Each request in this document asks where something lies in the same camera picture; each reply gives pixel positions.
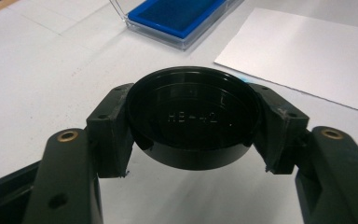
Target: clear plastic box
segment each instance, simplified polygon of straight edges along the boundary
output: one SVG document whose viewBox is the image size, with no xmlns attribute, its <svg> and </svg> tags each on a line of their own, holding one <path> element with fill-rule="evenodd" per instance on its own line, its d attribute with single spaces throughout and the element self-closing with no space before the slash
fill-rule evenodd
<svg viewBox="0 0 358 224">
<path fill-rule="evenodd" d="M 110 0 L 133 32 L 176 49 L 186 50 L 215 22 L 243 0 L 146 0 L 124 13 Z"/>
</svg>

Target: white paper sheet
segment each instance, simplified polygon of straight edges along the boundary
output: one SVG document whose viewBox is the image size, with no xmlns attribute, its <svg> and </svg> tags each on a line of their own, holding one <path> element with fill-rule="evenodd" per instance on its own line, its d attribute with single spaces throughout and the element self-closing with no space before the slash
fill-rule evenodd
<svg viewBox="0 0 358 224">
<path fill-rule="evenodd" d="M 215 62 L 358 109 L 358 27 L 256 8 Z"/>
</svg>

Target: white table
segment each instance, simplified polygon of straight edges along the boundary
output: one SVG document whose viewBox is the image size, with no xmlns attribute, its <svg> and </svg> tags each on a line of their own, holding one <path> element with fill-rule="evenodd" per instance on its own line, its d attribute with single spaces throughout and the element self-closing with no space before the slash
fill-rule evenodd
<svg viewBox="0 0 358 224">
<path fill-rule="evenodd" d="M 121 2 L 126 10 L 136 1 Z M 178 65 L 212 67 L 268 86 L 310 116 L 310 129 L 335 127 L 358 143 L 357 110 L 213 63 L 255 7 L 358 26 L 358 1 L 245 1 L 181 52 L 127 30 L 106 0 L 20 0 L 2 9 L 0 177 L 40 160 L 54 133 L 84 128 L 115 86 Z M 264 169 L 254 148 L 224 168 L 189 172 L 135 146 L 129 175 L 101 180 L 104 222 L 302 223 L 295 175 Z"/>
</svg>

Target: lens cap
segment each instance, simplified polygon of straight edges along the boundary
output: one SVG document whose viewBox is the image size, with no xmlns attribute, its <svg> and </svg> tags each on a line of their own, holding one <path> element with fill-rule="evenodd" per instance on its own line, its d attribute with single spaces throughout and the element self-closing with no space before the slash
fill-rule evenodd
<svg viewBox="0 0 358 224">
<path fill-rule="evenodd" d="M 186 170 L 239 159 L 260 122 L 252 88 L 204 67 L 168 68 L 140 79 L 129 91 L 126 112 L 132 136 L 146 154 Z"/>
</svg>

